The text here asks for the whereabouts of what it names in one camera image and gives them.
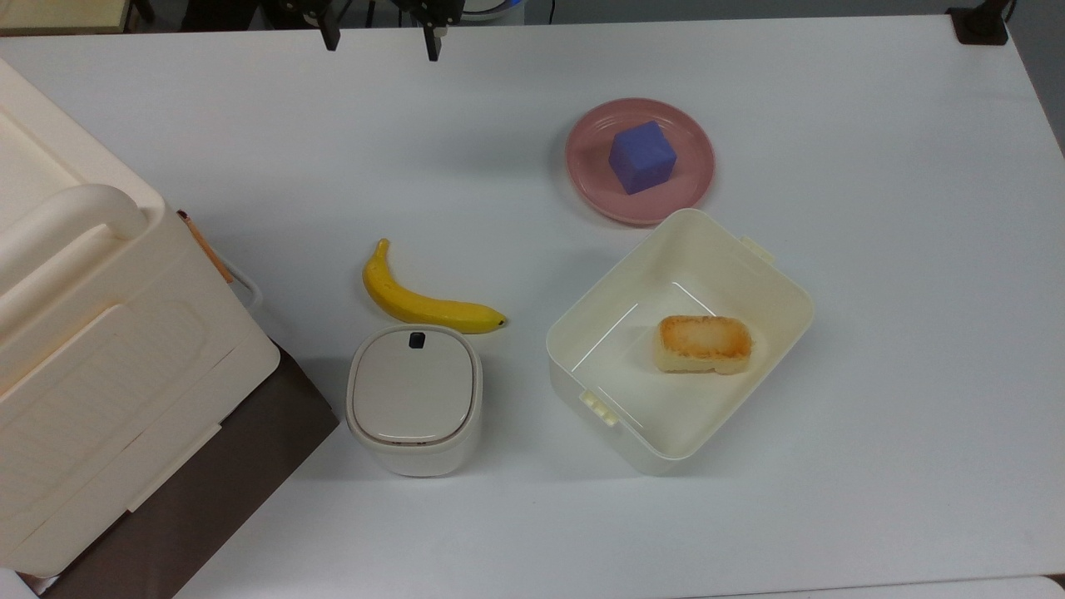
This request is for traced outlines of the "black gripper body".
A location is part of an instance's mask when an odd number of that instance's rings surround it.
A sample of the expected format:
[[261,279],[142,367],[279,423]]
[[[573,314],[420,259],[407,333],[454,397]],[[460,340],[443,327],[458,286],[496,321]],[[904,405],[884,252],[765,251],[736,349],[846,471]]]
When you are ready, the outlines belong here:
[[[342,12],[355,3],[356,1],[300,1],[300,14],[313,26],[335,25],[341,19]],[[463,15],[463,1],[386,1],[386,4],[414,16],[415,22],[429,23],[431,27],[460,22]]]

